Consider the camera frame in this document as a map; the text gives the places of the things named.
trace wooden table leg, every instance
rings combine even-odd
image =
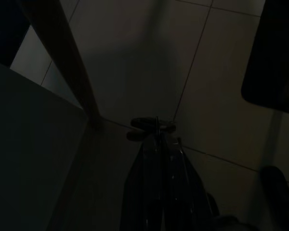
[[[17,0],[63,78],[89,117],[102,126],[87,71],[59,0]]]

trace tile floor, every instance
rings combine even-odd
[[[264,0],[156,2],[75,4],[70,27],[102,116],[123,126],[138,116],[175,119],[222,213],[273,230],[257,171],[276,165],[289,182],[289,114],[240,94]],[[41,72],[39,84],[79,106],[53,63]],[[123,182],[139,148],[123,126],[108,123],[83,167],[70,230],[118,230]]]

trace black object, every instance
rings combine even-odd
[[[289,0],[267,0],[246,70],[243,98],[289,113]]]
[[[0,0],[0,63],[10,67],[30,23],[15,0]]]
[[[128,133],[143,144],[125,182],[120,231],[159,231],[164,217],[167,231],[250,231],[233,216],[219,216],[214,198],[177,139],[175,124],[159,118],[138,118]]]
[[[260,177],[275,221],[289,231],[289,187],[284,174],[277,167],[268,166],[261,170]]]

